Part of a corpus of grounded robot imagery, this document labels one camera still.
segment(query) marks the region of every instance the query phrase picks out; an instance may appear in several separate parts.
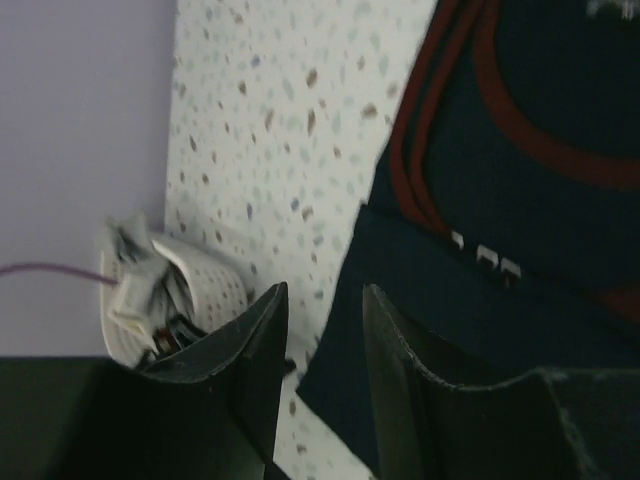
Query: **brown speckle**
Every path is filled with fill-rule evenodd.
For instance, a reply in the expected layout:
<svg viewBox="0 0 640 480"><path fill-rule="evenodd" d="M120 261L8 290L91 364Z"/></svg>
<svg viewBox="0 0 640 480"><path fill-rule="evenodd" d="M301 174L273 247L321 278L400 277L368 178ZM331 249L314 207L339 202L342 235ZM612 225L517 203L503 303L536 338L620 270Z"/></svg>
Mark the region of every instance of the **brown speckle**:
<svg viewBox="0 0 640 480"><path fill-rule="evenodd" d="M378 115L378 109L373 103L369 103L365 105L360 115L362 115L362 118L375 118Z"/></svg>
<svg viewBox="0 0 640 480"><path fill-rule="evenodd" d="M267 116L264 119L264 128L267 130L267 132L271 128L271 123L273 122L274 115L275 115L275 111L273 110L273 108L270 108L269 111L267 112Z"/></svg>
<svg viewBox="0 0 640 480"><path fill-rule="evenodd" d="M387 87L387 98L393 98L398 93L398 84L392 83Z"/></svg>
<svg viewBox="0 0 640 480"><path fill-rule="evenodd" d="M307 219L313 215L313 207L304 207L302 209L302 219L306 222Z"/></svg>
<svg viewBox="0 0 640 480"><path fill-rule="evenodd" d="M309 70L307 73L307 87L312 88L318 81L318 71L315 68Z"/></svg>
<svg viewBox="0 0 640 480"><path fill-rule="evenodd" d="M307 115L307 135L311 136L314 128L316 128L316 112L312 108Z"/></svg>

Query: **wall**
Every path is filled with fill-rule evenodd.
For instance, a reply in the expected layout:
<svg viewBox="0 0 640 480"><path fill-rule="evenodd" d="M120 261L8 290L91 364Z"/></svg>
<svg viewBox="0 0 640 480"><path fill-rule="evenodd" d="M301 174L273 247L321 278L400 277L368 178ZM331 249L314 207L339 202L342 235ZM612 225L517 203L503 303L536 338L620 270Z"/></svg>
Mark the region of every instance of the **wall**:
<svg viewBox="0 0 640 480"><path fill-rule="evenodd" d="M175 0L0 2L0 264L97 270L107 215L162 225ZM103 354L98 287L0 278L0 355Z"/></svg>

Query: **speckled floor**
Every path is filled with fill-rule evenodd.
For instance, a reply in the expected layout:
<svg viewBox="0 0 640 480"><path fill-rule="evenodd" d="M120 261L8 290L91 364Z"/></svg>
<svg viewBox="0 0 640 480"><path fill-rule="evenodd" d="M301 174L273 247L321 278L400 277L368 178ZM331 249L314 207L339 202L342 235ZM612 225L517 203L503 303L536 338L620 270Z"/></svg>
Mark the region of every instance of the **speckled floor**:
<svg viewBox="0 0 640 480"><path fill-rule="evenodd" d="M290 287L276 462L369 471L296 397L434 1L179 0L166 228L258 293Z"/></svg>

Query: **pink cable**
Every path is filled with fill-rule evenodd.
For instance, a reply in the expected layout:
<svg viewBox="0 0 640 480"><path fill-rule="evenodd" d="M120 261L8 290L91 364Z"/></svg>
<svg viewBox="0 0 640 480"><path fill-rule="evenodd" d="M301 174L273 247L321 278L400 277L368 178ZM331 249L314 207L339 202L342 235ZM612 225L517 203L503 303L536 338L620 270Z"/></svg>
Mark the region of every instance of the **pink cable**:
<svg viewBox="0 0 640 480"><path fill-rule="evenodd" d="M53 272L59 273L62 275L70 275L72 277L83 278L85 280L91 280L93 282L100 282L106 285L117 285L118 282L113 278L103 277L97 273L89 272L87 270L82 270L81 268L70 267L68 265L62 265L58 263L47 263L47 262L24 262L24 263L13 263L10 265L4 265L0 267L0 278L6 275L11 275L13 273L22 273L22 272Z"/></svg>

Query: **floor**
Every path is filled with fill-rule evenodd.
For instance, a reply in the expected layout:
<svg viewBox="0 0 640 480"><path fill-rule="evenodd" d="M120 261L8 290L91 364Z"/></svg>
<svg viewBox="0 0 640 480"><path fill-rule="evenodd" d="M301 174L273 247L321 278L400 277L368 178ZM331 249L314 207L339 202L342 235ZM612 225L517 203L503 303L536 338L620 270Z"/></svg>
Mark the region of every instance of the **floor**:
<svg viewBox="0 0 640 480"><path fill-rule="evenodd" d="M259 294L290 287L276 462L369 471L296 397L433 0L179 0L166 228Z"/></svg>

